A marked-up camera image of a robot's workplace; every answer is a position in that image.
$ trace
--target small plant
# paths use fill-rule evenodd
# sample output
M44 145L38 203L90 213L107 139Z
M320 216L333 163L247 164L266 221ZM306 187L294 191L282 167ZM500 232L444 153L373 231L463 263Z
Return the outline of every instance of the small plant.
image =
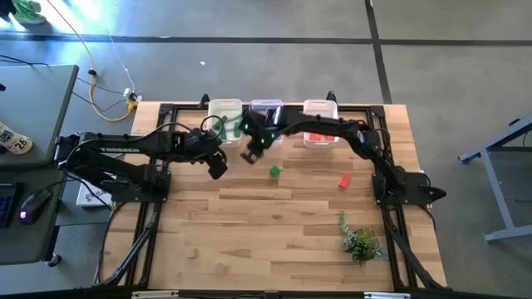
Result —
M342 246L346 248L344 252L350 253L351 259L360 266L366 261L382 256L382 248L379 246L375 233L369 228L358 229L353 232L346 225L345 217L346 214L340 211L338 222L340 228L347 236L341 240Z

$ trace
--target wooden tabletop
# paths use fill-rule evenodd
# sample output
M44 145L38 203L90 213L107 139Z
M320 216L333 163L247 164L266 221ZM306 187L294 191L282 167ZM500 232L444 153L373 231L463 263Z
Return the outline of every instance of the wooden tabletop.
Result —
M161 102L141 102L131 133L155 128ZM418 171L419 162L404 105L385 105L396 164ZM365 119L363 113L340 113ZM180 111L178 121L200 125L206 111ZM152 289L391 291L388 261L359 267L342 252L338 213L353 230L371 228L386 246L381 210L374 203L373 164L354 154L345 140L333 149L307 149L303 135L285 137L250 165L239 157L246 145L224 149L229 170L212 180L207 165L170 165L169 201L163 205L151 269ZM126 161L147 163L139 154ZM271 178L277 166L281 174ZM351 174L346 189L338 182ZM108 277L131 247L139 204L128 203L115 216L107 237L102 276ZM442 285L446 279L429 216L405 206L412 251ZM406 283L404 258L398 255ZM144 260L144 251L140 261ZM140 276L142 262L137 267Z

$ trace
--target red block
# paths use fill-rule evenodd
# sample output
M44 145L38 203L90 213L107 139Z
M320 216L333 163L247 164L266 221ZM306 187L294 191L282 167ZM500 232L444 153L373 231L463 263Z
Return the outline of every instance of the red block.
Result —
M338 186L340 186L342 188L347 188L347 186L349 185L349 181L350 180L351 180L351 174L343 174L342 178L340 179L340 183L338 184Z

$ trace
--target green shoe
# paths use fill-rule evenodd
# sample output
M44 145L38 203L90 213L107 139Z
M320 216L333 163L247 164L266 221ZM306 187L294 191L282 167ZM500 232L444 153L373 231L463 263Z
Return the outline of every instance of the green shoe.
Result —
M17 9L14 17L21 24L42 24L47 21L44 16L37 13L41 11L41 5L38 2L13 0L13 5Z

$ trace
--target concrete floor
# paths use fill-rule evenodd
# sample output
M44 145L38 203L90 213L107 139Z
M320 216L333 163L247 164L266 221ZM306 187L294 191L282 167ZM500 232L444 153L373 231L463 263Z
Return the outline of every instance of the concrete floor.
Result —
M125 36L370 37L362 0L159 0L157 6L147 0L95 0L94 7L83 1L65 3L62 9L70 10L73 25L85 34L105 34L103 23L113 34ZM373 3L381 38L531 38L532 19L526 12L532 2ZM29 27L32 32L70 33L42 5L51 24ZM17 30L2 26L0 33ZM101 85L118 91L128 87L111 44L88 46ZM305 100L323 97L333 89L340 102L382 103L372 46L368 45L121 43L116 50L145 92L145 100L198 100L205 92L245 100ZM458 154L532 111L530 47L385 46L382 52L392 100L406 104L409 110L422 168L434 185L448 193L434 205L433 213L449 286L532 297L532 237L485 244L483 233L503 228L495 197L481 163L465 166L456 160ZM88 78L88 59L77 42L1 42L0 53L29 61L75 63L81 68L79 76ZM86 96L86 90L78 81L76 92ZM109 106L117 100L121 97L96 91L98 105ZM119 105L108 115L120 116L124 109ZM72 97L62 133L125 133L132 119L108 123L88 104ZM527 212L526 220L529 210L521 207L515 212L521 213L520 218ZM0 267L0 293L90 285L102 234L101 225L62 228L57 251L63 263L53 269L41 263Z

